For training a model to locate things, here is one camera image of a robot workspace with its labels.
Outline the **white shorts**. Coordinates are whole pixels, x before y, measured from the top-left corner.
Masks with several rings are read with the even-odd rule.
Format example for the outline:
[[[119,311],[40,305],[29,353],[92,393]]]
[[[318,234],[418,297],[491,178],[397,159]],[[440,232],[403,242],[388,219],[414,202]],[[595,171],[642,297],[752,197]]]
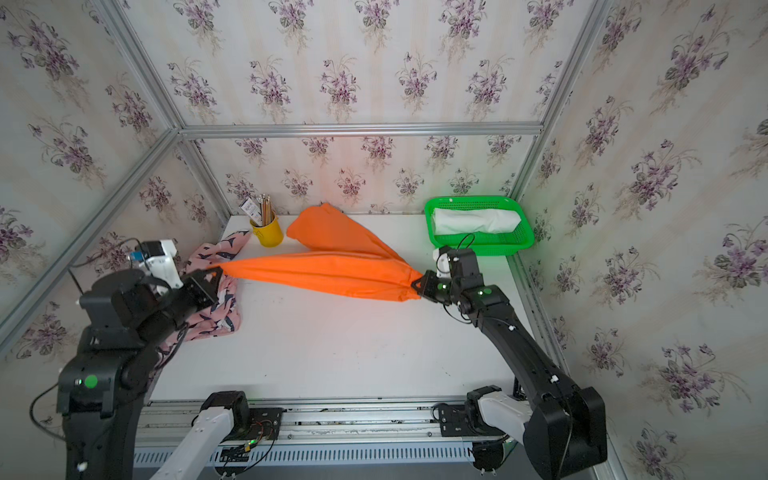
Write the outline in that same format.
[[[504,234],[513,232],[522,222],[522,216],[514,210],[436,208],[432,213],[432,220],[435,235]]]

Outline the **orange cloth garment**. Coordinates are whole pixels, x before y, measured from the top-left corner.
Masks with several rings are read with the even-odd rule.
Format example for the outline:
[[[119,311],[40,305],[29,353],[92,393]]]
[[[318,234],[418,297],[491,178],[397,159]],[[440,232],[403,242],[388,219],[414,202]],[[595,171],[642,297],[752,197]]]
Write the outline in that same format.
[[[221,262],[242,280],[333,295],[391,302],[417,300],[412,283],[423,274],[366,227],[330,204],[305,209],[287,228],[305,252]]]

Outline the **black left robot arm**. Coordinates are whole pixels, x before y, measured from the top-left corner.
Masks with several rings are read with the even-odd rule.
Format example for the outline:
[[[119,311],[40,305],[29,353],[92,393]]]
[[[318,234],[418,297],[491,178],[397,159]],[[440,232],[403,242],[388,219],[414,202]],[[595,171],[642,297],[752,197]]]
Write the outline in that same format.
[[[76,356],[60,372],[69,479],[129,479],[136,432],[159,346],[188,318],[218,302],[219,267],[196,270],[178,288],[156,295],[162,280],[138,269],[97,280],[79,304],[90,324]]]

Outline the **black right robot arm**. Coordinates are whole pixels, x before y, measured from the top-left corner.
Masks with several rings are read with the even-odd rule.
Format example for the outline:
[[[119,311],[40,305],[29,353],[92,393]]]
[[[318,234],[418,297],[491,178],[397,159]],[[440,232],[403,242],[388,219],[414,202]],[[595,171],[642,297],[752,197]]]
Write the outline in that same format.
[[[508,440],[524,446],[543,479],[562,479],[606,461],[603,398],[592,387],[580,387],[539,346],[503,291],[485,283],[472,249],[439,248],[434,269],[411,286],[423,299],[456,307],[458,321],[490,340],[524,394],[517,399],[486,386],[469,392],[461,407],[439,405],[443,435],[477,437],[477,469],[495,468],[488,455],[502,452]]]

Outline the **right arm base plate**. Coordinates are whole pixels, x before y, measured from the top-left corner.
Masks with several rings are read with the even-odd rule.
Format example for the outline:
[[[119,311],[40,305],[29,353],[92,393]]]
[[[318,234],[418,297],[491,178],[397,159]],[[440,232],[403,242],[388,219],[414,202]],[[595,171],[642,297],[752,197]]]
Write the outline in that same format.
[[[487,421],[485,414],[502,426],[512,427],[513,437],[519,439],[524,425],[531,417],[529,407],[510,400],[501,404],[491,400],[466,401],[464,404],[437,403],[431,408],[431,415],[439,424],[442,437],[503,437],[506,430],[497,428]]]

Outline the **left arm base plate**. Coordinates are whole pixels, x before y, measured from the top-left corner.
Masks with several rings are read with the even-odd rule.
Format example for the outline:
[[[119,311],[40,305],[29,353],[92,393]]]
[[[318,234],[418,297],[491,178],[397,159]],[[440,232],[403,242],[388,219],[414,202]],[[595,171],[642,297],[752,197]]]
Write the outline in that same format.
[[[247,419],[237,413],[232,431],[223,438],[222,442],[247,442],[251,440],[269,442],[276,440],[280,433],[284,413],[284,409],[277,407],[250,407]]]

